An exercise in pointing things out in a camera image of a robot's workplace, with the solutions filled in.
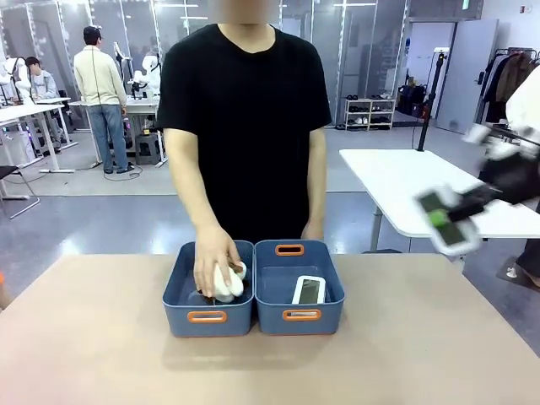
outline brown table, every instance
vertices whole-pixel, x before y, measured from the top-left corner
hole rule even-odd
[[[179,339],[172,256],[68,256],[0,315],[0,404],[528,405],[540,360],[444,257],[335,256],[333,336]]]

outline white sweater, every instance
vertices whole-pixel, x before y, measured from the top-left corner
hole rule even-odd
[[[126,105],[126,90],[112,57],[88,45],[75,55],[75,80],[86,105]]]

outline neck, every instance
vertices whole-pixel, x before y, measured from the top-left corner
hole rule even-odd
[[[265,51],[276,40],[274,29],[268,24],[219,24],[225,37],[248,52]]]

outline hair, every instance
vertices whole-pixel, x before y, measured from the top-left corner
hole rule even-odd
[[[37,65],[41,68],[41,62],[37,57],[26,58],[26,66],[30,67],[31,65]]]
[[[101,39],[100,29],[93,26],[88,26],[83,31],[84,43],[86,45],[98,45],[98,40]]]

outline blue storage bin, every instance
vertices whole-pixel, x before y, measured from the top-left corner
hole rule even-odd
[[[324,304],[291,304],[300,276],[326,280]],[[264,333],[327,334],[338,329],[345,293],[323,242],[264,240],[255,245],[255,298]]]
[[[178,338],[203,338],[246,335],[251,329],[253,301],[253,244],[236,241],[241,260],[246,264],[244,294],[230,304],[207,299],[197,292],[193,279],[195,242],[185,244],[163,294],[163,305],[170,331]]]

